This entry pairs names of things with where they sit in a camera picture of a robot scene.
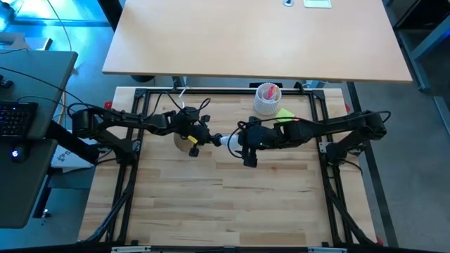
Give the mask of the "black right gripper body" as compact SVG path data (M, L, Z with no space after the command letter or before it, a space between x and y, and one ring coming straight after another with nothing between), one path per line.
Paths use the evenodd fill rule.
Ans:
M277 149L281 146L281 137L277 130L262 125L263 120L249 117L249 122L240 121L240 130L245 135L240 137L243 149L240 151L243 165L255 168L257 166L257 150Z

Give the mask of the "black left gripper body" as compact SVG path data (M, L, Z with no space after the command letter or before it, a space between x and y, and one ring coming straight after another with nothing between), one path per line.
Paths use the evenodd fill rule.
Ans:
M210 132L205 121L201 121L200 112L194 107L184 107L174 116L172 122L175 125L174 134L187 136ZM199 150L192 150L188 155L197 157L199 152Z

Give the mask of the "white lightbulb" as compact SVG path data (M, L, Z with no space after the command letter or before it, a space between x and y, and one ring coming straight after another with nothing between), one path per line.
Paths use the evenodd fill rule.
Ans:
M236 134L234 135L229 135L229 136L222 136L220 138L220 143L224 146L228 146L231 150L233 150L233 145L234 144L240 144L238 142L238 136Z

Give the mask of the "lamp stand with wooden base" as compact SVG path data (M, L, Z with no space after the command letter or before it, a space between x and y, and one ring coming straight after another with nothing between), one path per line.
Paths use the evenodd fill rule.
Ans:
M221 146L220 138L222 137L221 134L217 134L216 138L207 138L206 134L196 134L196 135L187 135L182 136L180 134L174 134L174 144L175 146L182 152L189 153L192 150L200 150L201 147L205 145L205 142L207 141L215 141L216 147ZM188 136L195 137L198 142L194 144L190 140L187 139Z

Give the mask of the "white ribbed cup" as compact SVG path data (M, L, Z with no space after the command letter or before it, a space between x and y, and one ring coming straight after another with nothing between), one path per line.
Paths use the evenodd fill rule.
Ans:
M282 92L280 89L280 95L278 97L278 100L266 100L263 98L263 93L271 86L275 85L274 83L263 83L260 84L257 87L256 93L255 93L255 99L253 103L254 110L259 113L260 115L274 115L278 110L278 104L282 97Z

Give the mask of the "green sticky note pad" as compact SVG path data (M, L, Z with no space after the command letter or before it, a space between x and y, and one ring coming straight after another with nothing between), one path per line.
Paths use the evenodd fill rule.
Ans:
M291 121L295 118L295 115L285 108L281 108L278 113L276 114L276 120L278 122L287 122Z

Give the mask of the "light wooden desk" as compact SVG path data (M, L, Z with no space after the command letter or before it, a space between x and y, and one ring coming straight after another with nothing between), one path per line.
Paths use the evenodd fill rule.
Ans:
M412 80L381 0L126 0L103 72Z

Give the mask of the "white printed box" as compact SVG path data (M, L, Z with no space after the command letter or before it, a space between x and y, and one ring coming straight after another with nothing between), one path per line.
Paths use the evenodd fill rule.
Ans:
M51 166L60 169L63 173L68 173L78 169L88 169L93 165L59 145L53 154Z

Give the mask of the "black desk support beam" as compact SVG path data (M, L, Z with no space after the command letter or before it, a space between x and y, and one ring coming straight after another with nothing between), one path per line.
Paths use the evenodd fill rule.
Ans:
M96 147L86 144L84 141L70 133L55 121L50 121L45 138L56 140L58 145L78 155L83 160L96 165L99 151Z

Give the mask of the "black computer mouse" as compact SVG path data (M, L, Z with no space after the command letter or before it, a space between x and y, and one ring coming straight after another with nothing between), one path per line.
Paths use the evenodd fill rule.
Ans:
M29 155L29 148L26 145L13 146L11 160L15 163L23 163Z

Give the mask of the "black keyboard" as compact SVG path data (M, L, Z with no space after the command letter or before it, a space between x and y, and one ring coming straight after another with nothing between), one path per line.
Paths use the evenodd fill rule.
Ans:
M0 101L0 136L25 138L37 114L35 102Z

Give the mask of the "grey desk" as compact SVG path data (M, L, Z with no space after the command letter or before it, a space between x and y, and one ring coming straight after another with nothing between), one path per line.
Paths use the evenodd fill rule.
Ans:
M28 141L0 137L0 228L23 228L29 220L58 146L45 135L77 57L69 51L0 50L0 75L13 82L0 88L0 102L38 104ZM24 162L12 159L16 143L25 150Z

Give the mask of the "grey metal shelf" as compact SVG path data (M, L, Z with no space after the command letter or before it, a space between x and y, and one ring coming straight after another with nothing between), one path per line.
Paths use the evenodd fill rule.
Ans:
M441 95L432 93L422 60L446 39L450 38L450 0L411 0L411 5L397 17L394 3L403 0L381 0L392 29L404 49L418 82L418 90L432 97L448 135L450 108Z

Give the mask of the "black aluminium table frame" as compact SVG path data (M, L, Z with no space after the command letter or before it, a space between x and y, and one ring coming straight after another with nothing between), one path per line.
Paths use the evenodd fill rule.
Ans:
M230 134L236 122L266 118L253 110L254 89L191 89L187 106L210 104L202 115L213 134ZM226 147L205 145L189 157L173 135L143 133L125 241L162 246L333 245L316 140L298 148L257 152L257 168L243 166ZM78 239L85 240L111 209L120 166L96 168ZM361 172L340 167L348 212L376 242Z

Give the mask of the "silver frame bracket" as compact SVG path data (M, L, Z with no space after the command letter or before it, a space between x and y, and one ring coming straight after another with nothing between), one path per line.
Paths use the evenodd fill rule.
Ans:
M308 247L308 253L347 253L345 248L336 247Z
M122 246L113 247L110 253L146 253L151 252L151 246Z

